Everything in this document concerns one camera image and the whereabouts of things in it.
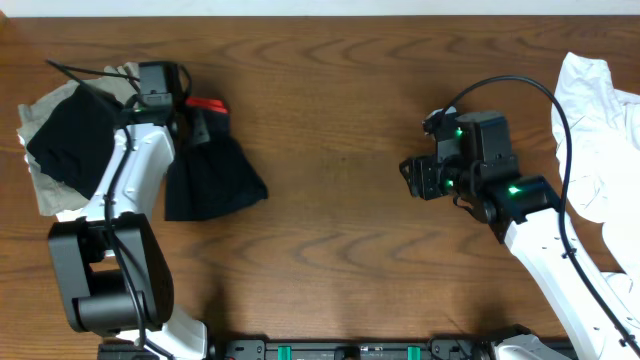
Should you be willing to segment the black leggings with red waistband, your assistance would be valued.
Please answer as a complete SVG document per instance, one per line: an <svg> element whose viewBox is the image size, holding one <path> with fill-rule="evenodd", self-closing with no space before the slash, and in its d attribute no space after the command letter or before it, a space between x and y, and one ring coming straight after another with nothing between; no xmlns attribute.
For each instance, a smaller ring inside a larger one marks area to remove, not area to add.
<svg viewBox="0 0 640 360"><path fill-rule="evenodd" d="M231 114L219 99L190 97L204 108L210 140L177 150L167 171L167 221L204 221L229 215L268 198L264 181L231 134Z"/></svg>

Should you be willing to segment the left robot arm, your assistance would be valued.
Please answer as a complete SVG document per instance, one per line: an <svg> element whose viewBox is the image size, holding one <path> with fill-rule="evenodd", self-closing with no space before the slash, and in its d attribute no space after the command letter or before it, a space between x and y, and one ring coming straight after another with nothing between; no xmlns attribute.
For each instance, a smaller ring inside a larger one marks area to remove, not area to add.
<svg viewBox="0 0 640 360"><path fill-rule="evenodd" d="M206 326L174 302L173 279L149 217L175 150L171 105L122 110L109 164L89 204L48 235L70 327L115 349L102 359L204 359Z"/></svg>

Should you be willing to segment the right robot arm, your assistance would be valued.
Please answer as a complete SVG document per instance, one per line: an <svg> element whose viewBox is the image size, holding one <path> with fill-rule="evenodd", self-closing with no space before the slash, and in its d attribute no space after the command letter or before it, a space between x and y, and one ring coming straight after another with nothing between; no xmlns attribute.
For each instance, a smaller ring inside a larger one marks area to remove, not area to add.
<svg viewBox="0 0 640 360"><path fill-rule="evenodd" d="M399 170L412 196L450 195L491 228L533 277L578 358L638 358L638 282L599 270L544 177L522 176L514 155L426 155Z"/></svg>

